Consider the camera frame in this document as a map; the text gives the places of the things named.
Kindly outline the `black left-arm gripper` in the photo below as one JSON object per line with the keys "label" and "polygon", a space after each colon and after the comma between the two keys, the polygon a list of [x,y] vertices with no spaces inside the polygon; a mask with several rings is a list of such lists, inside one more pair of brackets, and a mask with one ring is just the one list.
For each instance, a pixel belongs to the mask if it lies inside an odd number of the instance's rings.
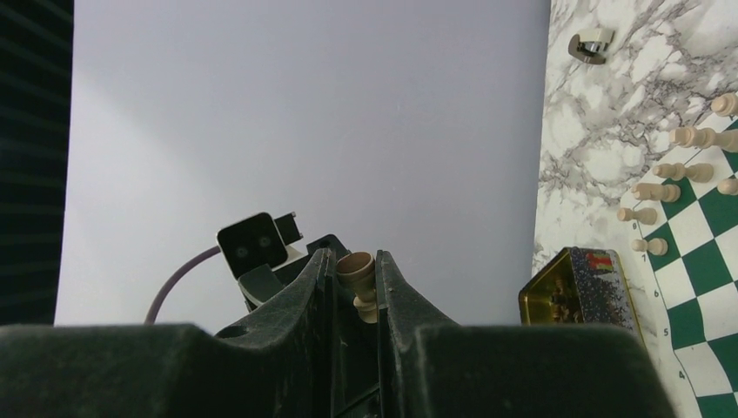
{"label": "black left-arm gripper", "polygon": [[269,299],[288,287],[307,266],[313,254],[321,249],[330,249],[337,259],[351,251],[333,234],[314,240],[302,253],[293,246],[287,247],[288,260],[277,267],[268,264],[258,266],[238,277],[237,283],[245,298],[247,311],[253,312]]}

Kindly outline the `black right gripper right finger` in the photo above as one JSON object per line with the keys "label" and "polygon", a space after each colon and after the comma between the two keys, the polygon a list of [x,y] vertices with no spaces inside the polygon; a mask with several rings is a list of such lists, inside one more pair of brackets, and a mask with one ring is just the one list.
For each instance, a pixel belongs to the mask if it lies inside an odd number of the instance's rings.
{"label": "black right gripper right finger", "polygon": [[645,348],[607,325],[461,326],[376,253],[384,417],[672,417]]}

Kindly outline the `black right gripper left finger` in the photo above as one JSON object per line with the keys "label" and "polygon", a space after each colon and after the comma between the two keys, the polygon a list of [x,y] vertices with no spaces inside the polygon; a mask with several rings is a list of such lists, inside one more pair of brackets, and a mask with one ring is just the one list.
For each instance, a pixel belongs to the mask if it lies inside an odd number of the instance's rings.
{"label": "black right gripper left finger", "polygon": [[192,324],[1,330],[4,417],[330,417],[336,259],[221,333]]}

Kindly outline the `white rook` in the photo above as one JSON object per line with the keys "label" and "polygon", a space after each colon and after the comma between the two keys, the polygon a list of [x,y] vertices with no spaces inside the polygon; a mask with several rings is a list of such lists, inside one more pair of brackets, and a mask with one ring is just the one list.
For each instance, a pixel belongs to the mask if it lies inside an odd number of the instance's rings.
{"label": "white rook", "polygon": [[630,248],[639,253],[651,253],[656,256],[663,256],[668,252],[668,243],[663,238],[633,239],[630,242]]}

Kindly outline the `white chess piece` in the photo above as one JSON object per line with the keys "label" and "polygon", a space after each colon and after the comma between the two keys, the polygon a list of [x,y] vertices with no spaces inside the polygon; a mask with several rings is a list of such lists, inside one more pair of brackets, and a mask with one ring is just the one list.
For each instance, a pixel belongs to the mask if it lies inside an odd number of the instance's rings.
{"label": "white chess piece", "polygon": [[682,163],[659,164],[652,169],[652,173],[663,179],[674,181],[690,179],[695,183],[707,183],[714,176],[714,167],[707,163],[694,165],[684,165]]}
{"label": "white chess piece", "polygon": [[711,111],[723,118],[732,118],[738,116],[738,96],[735,92],[722,94],[712,100],[710,104]]}

